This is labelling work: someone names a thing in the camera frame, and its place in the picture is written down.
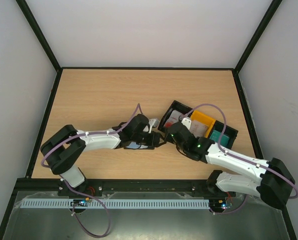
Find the black card holder wallet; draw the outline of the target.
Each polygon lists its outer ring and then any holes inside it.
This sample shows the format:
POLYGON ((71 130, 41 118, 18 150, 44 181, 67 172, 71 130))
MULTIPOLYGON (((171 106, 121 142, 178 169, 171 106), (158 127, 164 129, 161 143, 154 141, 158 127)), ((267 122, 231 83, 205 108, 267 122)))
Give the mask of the black card holder wallet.
POLYGON ((155 146, 150 145, 147 142, 122 141, 120 145, 123 149, 129 149, 129 150, 154 150, 155 149, 155 146))

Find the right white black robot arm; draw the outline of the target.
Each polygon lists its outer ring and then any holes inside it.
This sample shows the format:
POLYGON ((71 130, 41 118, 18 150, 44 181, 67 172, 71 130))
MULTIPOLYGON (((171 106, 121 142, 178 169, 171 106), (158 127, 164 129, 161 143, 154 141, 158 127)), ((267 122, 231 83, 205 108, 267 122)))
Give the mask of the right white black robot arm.
POLYGON ((252 158, 222 147, 206 137, 195 137, 181 122, 166 129, 166 135, 185 157, 233 171, 231 175, 214 171, 209 177, 207 191, 218 196, 222 192, 252 195, 275 209, 285 208, 292 198, 295 179, 282 160, 252 158))

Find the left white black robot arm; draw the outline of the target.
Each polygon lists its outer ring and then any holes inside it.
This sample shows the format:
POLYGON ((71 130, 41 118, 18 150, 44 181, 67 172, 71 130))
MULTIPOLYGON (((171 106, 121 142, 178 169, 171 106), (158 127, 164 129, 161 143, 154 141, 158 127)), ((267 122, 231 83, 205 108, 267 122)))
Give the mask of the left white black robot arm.
POLYGON ((82 153, 101 149, 154 150, 165 144, 163 135, 154 131, 157 125, 158 119, 148 119, 141 113, 107 130, 82 131, 65 125, 40 147, 41 165, 74 190, 85 187, 87 179, 76 166, 82 153))

